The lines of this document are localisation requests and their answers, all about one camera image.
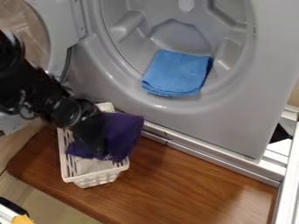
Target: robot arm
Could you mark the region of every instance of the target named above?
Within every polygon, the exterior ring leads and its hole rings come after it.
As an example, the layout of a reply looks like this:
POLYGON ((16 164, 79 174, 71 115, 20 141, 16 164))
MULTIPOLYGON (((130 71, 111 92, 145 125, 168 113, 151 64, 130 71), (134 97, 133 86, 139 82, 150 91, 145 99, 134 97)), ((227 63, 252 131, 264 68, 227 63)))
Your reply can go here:
POLYGON ((101 138, 104 121, 97 107, 72 97, 52 76, 32 65, 24 53, 21 40, 0 30, 0 112, 24 119, 39 116, 60 128, 71 129, 91 149, 105 154, 101 138), (25 111, 33 116, 24 116, 25 111))

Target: white appliance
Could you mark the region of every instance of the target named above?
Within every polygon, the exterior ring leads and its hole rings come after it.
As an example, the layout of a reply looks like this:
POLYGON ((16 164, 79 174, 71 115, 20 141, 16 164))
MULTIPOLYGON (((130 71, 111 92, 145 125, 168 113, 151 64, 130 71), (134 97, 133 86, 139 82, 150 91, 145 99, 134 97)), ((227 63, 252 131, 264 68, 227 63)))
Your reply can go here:
POLYGON ((276 157, 279 164, 263 158, 273 158, 268 141, 299 74, 298 1, 25 1, 47 31, 49 74, 63 79, 71 60, 76 95, 144 116, 143 134, 160 143, 279 185, 288 156, 276 157), (214 58, 200 94, 141 88, 158 49, 214 58))

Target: purple cloth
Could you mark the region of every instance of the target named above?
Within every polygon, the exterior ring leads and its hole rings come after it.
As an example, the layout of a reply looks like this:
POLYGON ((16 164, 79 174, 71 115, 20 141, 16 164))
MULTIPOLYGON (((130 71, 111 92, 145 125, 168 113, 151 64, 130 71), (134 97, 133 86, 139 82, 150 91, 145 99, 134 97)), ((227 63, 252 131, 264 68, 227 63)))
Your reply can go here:
POLYGON ((77 139, 71 143, 66 153, 82 158, 109 158, 115 162, 121 162, 129 156, 137 143, 143 129, 144 120, 140 116, 104 113, 103 139, 105 141, 108 156, 90 150, 86 144, 77 139))

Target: wooden board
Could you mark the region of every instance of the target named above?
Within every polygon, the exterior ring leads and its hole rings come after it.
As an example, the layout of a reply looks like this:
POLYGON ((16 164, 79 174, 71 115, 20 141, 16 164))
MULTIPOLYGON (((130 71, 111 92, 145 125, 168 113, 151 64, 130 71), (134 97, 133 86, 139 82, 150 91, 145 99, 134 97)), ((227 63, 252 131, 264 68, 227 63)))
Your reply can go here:
POLYGON ((104 223, 269 223, 276 189, 142 138, 116 182, 80 189, 61 180, 54 128, 10 162, 25 183, 104 223))

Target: blue microfiber cloth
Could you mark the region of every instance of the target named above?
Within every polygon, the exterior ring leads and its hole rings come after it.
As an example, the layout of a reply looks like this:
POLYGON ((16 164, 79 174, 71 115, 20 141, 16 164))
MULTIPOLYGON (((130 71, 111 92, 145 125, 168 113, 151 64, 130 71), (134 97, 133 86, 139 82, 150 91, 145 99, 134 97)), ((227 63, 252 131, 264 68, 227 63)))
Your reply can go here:
POLYGON ((142 87, 164 96, 195 95, 205 83, 212 58, 159 50, 143 76, 142 87))

